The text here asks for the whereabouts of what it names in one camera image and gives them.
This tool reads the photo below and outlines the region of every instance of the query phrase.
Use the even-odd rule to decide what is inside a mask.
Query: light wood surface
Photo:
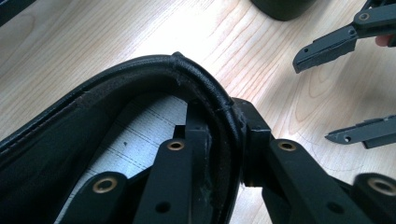
[[[396,178],[395,145],[370,150],[324,136],[396,114],[396,49],[360,40],[353,53],[294,73],[297,51],[340,28],[362,0],[318,0],[274,21],[248,0],[36,1],[0,27],[0,139],[108,67],[180,51],[233,97],[252,102],[277,138],[301,143],[330,175]],[[270,223],[260,189],[241,188],[232,223]]]

